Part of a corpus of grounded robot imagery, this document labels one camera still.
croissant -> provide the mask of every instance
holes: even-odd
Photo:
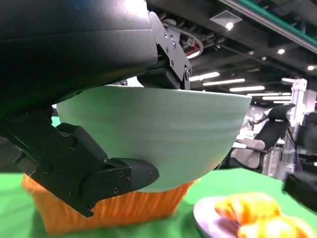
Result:
[[[254,223],[258,219],[278,216],[278,203],[262,192],[230,195],[214,205],[216,213],[241,225]]]
[[[316,238],[313,229],[295,217],[278,216],[241,226],[238,238]]]

bowl rim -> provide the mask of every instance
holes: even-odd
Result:
[[[146,87],[129,87],[123,85],[104,85],[103,87],[116,87],[116,88],[129,88],[130,90],[144,90],[147,89],[152,91],[161,91],[161,92],[177,92],[177,93],[188,93],[188,94],[197,94],[197,95],[215,95],[215,96],[225,96],[225,97],[232,97],[232,98],[245,98],[251,99],[251,96],[242,95],[242,94],[233,94],[233,93],[216,93],[216,92],[203,92],[203,91],[194,91],[194,90],[182,90],[182,89],[166,89],[166,88],[146,88]]]

black cover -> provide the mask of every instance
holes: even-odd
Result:
[[[270,120],[288,120],[287,113],[293,107],[295,107],[294,104],[277,105],[271,109],[267,117]]]
[[[0,55],[0,118],[136,76],[158,61],[144,0],[2,0]]]
[[[310,174],[288,175],[283,190],[298,203],[317,213],[317,176]]]

orange basket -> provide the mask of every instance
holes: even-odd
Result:
[[[45,188],[24,175],[22,186],[31,194],[50,235],[97,228],[149,222],[172,215],[193,184],[187,183],[165,192],[130,192],[102,200],[93,208],[94,216],[85,218]]]

green bowl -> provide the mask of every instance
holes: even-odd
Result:
[[[231,149],[251,97],[101,86],[57,105],[61,122],[84,127],[109,158],[141,159],[160,178],[142,189],[159,192],[213,170]]]

